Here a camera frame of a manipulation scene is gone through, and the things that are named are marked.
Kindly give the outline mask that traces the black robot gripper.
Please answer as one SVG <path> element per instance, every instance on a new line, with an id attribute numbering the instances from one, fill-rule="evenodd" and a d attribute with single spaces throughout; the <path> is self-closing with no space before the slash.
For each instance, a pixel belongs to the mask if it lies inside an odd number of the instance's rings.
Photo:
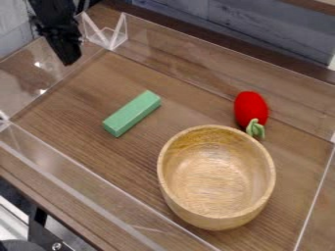
<path id="1" fill-rule="evenodd" d="M 33 23 L 64 66 L 81 57 L 81 33 L 74 20 L 73 0 L 28 0 L 33 9 Z"/>

